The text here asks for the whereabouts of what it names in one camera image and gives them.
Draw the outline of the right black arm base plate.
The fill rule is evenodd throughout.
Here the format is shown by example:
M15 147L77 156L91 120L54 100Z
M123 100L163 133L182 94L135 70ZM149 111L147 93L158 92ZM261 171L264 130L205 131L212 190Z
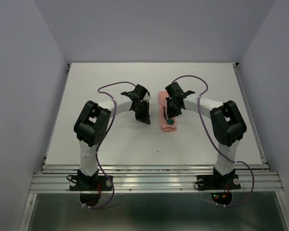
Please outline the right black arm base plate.
M217 175L197 175L196 182L194 183L194 188L199 191L206 190L239 190L241 189L240 181L238 175L230 177L220 177Z

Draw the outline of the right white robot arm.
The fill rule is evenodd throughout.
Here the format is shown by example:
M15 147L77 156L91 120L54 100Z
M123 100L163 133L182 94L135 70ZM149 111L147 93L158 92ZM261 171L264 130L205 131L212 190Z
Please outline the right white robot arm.
M239 141L247 131L247 125L234 101L225 103L203 98L194 91L184 92L177 82L165 88L166 116L173 119L182 114L182 110L199 114L202 126L209 141L218 152L212 175L213 185L222 188L229 183L229 176L234 170L236 150Z

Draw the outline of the teal plastic spoon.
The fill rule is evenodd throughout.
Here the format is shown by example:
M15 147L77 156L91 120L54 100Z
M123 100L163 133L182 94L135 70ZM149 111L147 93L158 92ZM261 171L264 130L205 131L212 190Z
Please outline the teal plastic spoon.
M170 125L170 126L173 126L175 124L174 117L168 117L167 124Z

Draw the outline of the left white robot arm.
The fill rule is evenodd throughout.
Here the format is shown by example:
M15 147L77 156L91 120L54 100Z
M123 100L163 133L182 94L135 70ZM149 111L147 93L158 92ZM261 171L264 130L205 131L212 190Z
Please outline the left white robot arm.
M114 118L123 112L133 111L138 122L150 124L149 91L137 84L132 91L124 91L110 100L95 103L87 101L78 116L74 132L80 146L80 165L78 175L82 176L81 184L88 190L97 186L98 147L107 135Z

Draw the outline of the teal plastic utensil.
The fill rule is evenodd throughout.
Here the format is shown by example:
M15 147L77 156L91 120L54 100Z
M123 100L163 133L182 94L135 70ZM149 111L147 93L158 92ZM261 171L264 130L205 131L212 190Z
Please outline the teal plastic utensil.
M164 119L167 121L167 113L166 113L166 111L165 111L165 108L163 108L163 117L164 117Z

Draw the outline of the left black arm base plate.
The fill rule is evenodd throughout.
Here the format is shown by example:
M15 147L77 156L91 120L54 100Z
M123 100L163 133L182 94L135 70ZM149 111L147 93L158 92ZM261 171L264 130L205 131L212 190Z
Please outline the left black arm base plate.
M98 175L90 180L81 179L77 175L68 175L66 179L69 181L69 190L72 192L82 191L112 191L112 184L104 175Z

